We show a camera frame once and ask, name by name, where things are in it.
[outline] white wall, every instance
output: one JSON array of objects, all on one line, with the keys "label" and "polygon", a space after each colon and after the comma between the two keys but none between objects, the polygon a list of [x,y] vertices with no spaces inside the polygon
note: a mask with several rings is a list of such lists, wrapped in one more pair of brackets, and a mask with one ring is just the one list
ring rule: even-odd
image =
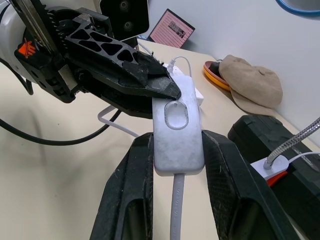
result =
[{"label": "white wall", "polygon": [[[191,50],[274,70],[283,88],[277,110],[299,130],[320,117],[320,20],[287,13],[275,0],[151,0],[151,29],[167,8],[195,27]],[[320,146],[320,132],[311,139]]]}]

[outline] white cable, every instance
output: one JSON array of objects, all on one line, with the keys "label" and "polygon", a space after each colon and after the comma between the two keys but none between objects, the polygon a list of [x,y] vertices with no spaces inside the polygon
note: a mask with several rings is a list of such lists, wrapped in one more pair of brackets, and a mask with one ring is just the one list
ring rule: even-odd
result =
[{"label": "white cable", "polygon": [[320,155],[320,152],[310,151],[310,152],[301,153],[301,154],[299,154],[299,155],[291,158],[291,159],[289,160],[289,164],[292,163],[294,160],[302,157],[302,156],[305,156],[305,155],[313,155],[313,154],[315,154],[315,155]]},{"label": "white cable", "polygon": [[185,175],[175,174],[173,177],[170,240],[180,240],[182,205],[184,199]]},{"label": "white cable", "polygon": [[191,71],[190,62],[189,62],[189,60],[188,60],[186,57],[184,57],[184,56],[177,56],[177,57],[173,58],[173,59],[170,61],[168,67],[166,68],[166,69],[168,70],[168,72],[171,73],[171,74],[173,73],[176,60],[179,59],[179,58],[185,59],[185,60],[187,61],[188,66],[189,66],[189,76],[192,77],[192,71]]},{"label": "white cable", "polygon": [[121,125],[119,125],[119,124],[116,124],[116,123],[114,123],[114,122],[112,122],[112,121],[109,121],[109,120],[103,118],[106,114],[110,113],[110,112],[111,112],[112,110],[114,110],[114,109],[116,109],[116,108],[115,108],[114,106],[110,105],[110,106],[108,106],[107,108],[105,108],[104,110],[102,110],[101,112],[99,112],[99,114],[98,114],[98,120],[99,120],[100,122],[104,123],[104,124],[110,125],[110,126],[112,126],[112,127],[115,127],[115,128],[117,128],[117,129],[119,129],[119,130],[127,133],[127,134],[130,134],[130,135],[134,136],[135,138],[139,137],[138,134],[136,134],[135,132],[133,132],[133,131],[125,128],[124,126],[121,126]]},{"label": "white cable", "polygon": [[150,55],[152,55],[152,52],[149,50],[149,48],[147,48],[144,44],[142,44],[141,42],[138,42],[138,44]]}]

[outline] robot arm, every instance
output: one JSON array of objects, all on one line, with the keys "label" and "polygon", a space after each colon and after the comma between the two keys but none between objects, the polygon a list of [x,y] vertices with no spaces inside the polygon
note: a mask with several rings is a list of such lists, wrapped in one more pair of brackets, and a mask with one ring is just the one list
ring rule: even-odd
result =
[{"label": "robot arm", "polygon": [[89,92],[128,115],[151,119],[152,97],[181,96],[157,60],[115,39],[117,25],[109,17],[83,7],[47,8],[39,0],[10,2],[3,15],[14,7],[26,29],[5,59],[10,64],[18,59],[24,77],[62,102],[72,102],[79,91]]}]

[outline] black cable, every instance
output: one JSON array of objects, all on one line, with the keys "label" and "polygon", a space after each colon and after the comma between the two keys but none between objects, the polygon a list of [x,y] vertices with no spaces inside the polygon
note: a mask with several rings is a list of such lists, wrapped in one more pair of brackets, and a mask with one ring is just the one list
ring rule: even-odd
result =
[{"label": "black cable", "polygon": [[[116,111],[116,113],[112,116],[110,121],[114,122],[117,119],[117,117],[120,115],[120,113],[121,113],[120,110]],[[109,127],[109,125],[104,125],[98,131],[88,136],[85,136],[76,140],[69,140],[69,141],[54,141],[54,140],[46,140],[46,139],[38,138],[36,136],[32,136],[23,131],[20,131],[19,129],[16,129],[15,127],[9,125],[2,119],[0,119],[0,127],[4,128],[5,130],[9,131],[14,135],[17,135],[20,138],[26,139],[28,141],[31,141],[37,144],[50,145],[50,146],[70,146],[70,145],[81,144],[95,138],[96,136],[102,134]]]},{"label": "black cable", "polygon": [[10,65],[9,63],[7,63],[5,60],[3,60],[2,58],[0,58],[0,63],[2,63],[3,65],[5,65],[15,76],[16,78],[20,81],[20,83],[24,86],[25,90],[28,92],[28,94],[33,95],[34,94],[34,90],[32,88],[32,83],[29,80],[24,80],[22,78],[22,76],[17,73]]},{"label": "black cable", "polygon": [[[28,92],[28,94],[33,95],[34,94],[34,90],[32,88],[32,82],[27,80],[24,81],[24,79],[21,77],[20,74],[18,74],[10,65],[9,63],[7,63],[5,60],[3,60],[2,58],[0,58],[0,63],[4,64],[15,76],[16,78],[20,81],[20,83],[22,83],[22,85],[24,86],[24,88],[26,89],[26,91]],[[114,122],[117,117],[120,115],[121,111],[118,110],[116,111],[116,113],[112,116],[112,118],[110,119],[111,122]],[[9,125],[8,123],[6,123],[5,121],[3,121],[0,118],[0,127],[4,128],[5,130],[9,131],[10,133],[17,135],[20,138],[26,139],[28,141],[37,143],[37,144],[42,144],[42,145],[50,145],[50,146],[70,146],[70,145],[76,145],[76,144],[81,144],[84,143],[86,141],[89,141],[93,138],[95,138],[96,136],[102,134],[108,127],[109,125],[104,125],[103,127],[101,127],[99,130],[97,130],[96,132],[76,139],[76,140],[69,140],[69,141],[54,141],[54,140],[46,140],[46,139],[42,139],[36,136],[32,136],[30,134],[27,134],[23,131],[20,131],[19,129],[16,129],[15,127]]]}]

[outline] white power strip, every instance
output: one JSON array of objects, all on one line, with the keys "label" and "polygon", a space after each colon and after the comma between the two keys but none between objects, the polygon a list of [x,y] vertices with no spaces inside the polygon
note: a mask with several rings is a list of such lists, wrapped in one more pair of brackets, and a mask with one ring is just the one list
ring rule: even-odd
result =
[{"label": "white power strip", "polygon": [[[171,77],[175,76],[185,76],[184,73],[177,67],[173,67],[173,72],[171,73]],[[204,101],[204,96],[199,92],[199,90],[195,87],[195,96],[196,96],[196,101],[198,102],[199,106],[201,106],[202,102]]]}]

